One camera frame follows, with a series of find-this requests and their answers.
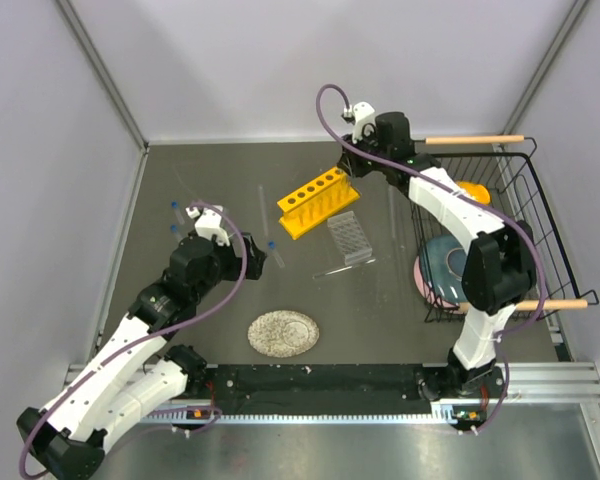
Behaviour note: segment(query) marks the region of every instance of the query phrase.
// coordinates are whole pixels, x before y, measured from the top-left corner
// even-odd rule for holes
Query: wooden dowel
[[[477,145],[482,143],[519,143],[524,135],[488,135],[482,137],[428,137],[426,145]]]
[[[547,300],[544,302],[544,310],[582,310],[589,306],[585,298],[573,298],[568,300]],[[459,310],[462,313],[469,311],[469,303],[461,303]],[[524,300],[516,305],[519,312],[533,312],[538,308],[537,300]]]

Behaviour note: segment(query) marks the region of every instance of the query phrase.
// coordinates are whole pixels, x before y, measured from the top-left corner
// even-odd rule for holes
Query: white wall
[[[591,2],[518,129],[554,206],[579,283],[600,294],[600,0]],[[571,346],[600,371],[600,306],[562,317]]]
[[[73,3],[143,134],[186,142],[322,137],[328,82],[416,134],[499,132],[573,0]]]
[[[138,160],[53,2],[1,0],[0,479],[85,359]]]

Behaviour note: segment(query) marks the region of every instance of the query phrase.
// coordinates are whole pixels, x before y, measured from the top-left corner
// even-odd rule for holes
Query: pink plate
[[[441,307],[441,308],[452,309],[454,307],[457,307],[457,305],[454,305],[449,302],[445,302],[441,298],[439,298],[437,300],[435,299],[434,294],[431,291],[431,288],[429,288],[429,285],[425,285],[424,278],[422,278],[422,272],[420,272],[420,257],[416,257],[416,263],[413,265],[413,279],[416,282],[416,287],[418,288],[420,295],[422,295],[424,298],[426,298],[429,303],[433,303],[436,307]]]

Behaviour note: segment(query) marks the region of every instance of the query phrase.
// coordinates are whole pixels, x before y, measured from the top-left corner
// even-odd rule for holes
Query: blue plate
[[[466,263],[467,254],[453,235],[432,238],[420,252],[423,280],[448,303],[467,301],[462,291],[462,272]]]

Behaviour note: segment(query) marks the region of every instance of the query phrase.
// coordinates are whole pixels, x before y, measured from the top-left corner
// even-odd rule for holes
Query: wire basket
[[[456,182],[465,181],[483,185],[491,195],[491,206],[515,220],[526,221],[533,230],[533,241],[542,258],[547,291],[550,299],[587,297],[590,304],[597,304],[594,290],[582,293],[567,258],[564,244],[556,227],[546,196],[531,163],[533,151],[521,152],[490,151],[475,153],[434,153],[449,176]],[[411,202],[411,219],[419,255],[422,274],[435,284],[431,269],[431,258],[427,243],[438,235],[449,234],[438,220]],[[528,300],[537,299],[539,292],[532,290]],[[453,304],[445,301],[435,288],[425,286],[423,302],[427,306],[425,322],[452,322],[464,320]],[[541,319],[554,319],[555,311],[546,311]],[[516,312],[514,320],[526,319],[532,312]]]

